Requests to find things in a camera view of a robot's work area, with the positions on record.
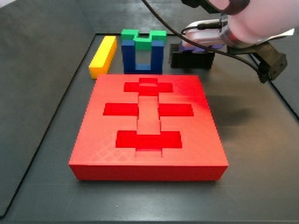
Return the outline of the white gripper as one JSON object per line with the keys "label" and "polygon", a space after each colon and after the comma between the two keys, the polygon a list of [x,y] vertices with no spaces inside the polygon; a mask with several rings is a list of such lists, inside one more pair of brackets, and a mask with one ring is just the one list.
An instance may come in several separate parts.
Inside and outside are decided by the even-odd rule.
{"label": "white gripper", "polygon": [[222,45],[220,38],[221,22],[218,19],[208,19],[192,22],[181,30],[181,35],[201,46]]}

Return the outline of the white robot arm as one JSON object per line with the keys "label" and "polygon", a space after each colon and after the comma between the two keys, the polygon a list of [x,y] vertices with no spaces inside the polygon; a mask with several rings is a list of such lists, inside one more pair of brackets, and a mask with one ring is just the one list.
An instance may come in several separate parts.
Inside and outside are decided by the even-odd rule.
{"label": "white robot arm", "polygon": [[220,13],[218,19],[192,22],[182,36],[202,46],[247,48],[292,36],[299,27],[299,0],[181,0],[192,8]]}

